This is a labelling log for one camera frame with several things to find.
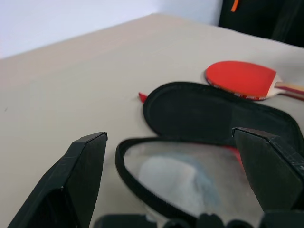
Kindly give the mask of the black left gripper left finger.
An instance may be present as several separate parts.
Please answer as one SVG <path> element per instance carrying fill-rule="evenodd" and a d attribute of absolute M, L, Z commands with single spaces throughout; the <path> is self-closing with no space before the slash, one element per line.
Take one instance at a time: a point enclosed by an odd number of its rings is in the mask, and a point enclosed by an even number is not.
<path fill-rule="evenodd" d="M 99 193 L 107 133 L 81 137 L 41 177 L 10 228 L 87 228 Z"/>

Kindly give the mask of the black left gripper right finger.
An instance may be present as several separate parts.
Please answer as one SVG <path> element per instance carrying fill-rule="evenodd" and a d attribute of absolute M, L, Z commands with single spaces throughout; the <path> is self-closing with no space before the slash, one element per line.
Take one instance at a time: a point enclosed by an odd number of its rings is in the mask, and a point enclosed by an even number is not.
<path fill-rule="evenodd" d="M 232 136 L 262 210 L 303 210 L 304 157 L 274 134 L 237 127 Z"/>

